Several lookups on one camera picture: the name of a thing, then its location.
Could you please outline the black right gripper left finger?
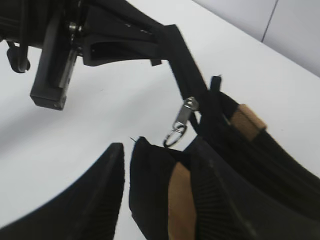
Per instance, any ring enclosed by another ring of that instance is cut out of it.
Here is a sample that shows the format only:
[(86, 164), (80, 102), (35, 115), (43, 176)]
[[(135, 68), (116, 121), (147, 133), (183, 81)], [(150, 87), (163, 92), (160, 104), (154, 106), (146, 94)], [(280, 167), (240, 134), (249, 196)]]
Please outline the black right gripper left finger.
[(2, 240), (112, 240), (125, 183), (124, 146), (112, 143), (72, 185), (1, 228)]

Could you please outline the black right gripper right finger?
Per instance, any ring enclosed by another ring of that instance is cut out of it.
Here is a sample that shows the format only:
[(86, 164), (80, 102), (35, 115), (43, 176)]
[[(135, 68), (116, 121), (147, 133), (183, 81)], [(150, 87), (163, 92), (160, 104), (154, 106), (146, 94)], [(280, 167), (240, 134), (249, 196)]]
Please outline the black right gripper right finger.
[(196, 137), (191, 185), (198, 240), (318, 240), (319, 221), (275, 201), (233, 170), (211, 146)]

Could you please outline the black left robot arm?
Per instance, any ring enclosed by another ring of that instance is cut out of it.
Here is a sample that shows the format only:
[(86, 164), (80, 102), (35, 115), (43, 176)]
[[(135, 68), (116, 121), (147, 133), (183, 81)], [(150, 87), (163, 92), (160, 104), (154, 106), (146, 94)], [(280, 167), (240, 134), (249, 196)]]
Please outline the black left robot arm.
[(3, 0), (0, 38), (16, 73), (30, 69), (28, 50), (41, 49), (33, 102), (61, 111), (77, 58), (86, 66), (165, 59), (154, 30), (160, 24), (125, 0)]

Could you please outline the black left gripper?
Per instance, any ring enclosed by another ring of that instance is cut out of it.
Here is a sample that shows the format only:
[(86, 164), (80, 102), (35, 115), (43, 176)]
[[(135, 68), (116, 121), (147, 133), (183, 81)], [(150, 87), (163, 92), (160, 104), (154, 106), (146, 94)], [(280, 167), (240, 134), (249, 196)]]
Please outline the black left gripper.
[(163, 25), (126, 0), (55, 0), (49, 18), (30, 97), (38, 107), (62, 110), (79, 55), (77, 38), (84, 38), (83, 64), (150, 60), (158, 65), (163, 51), (158, 34)]

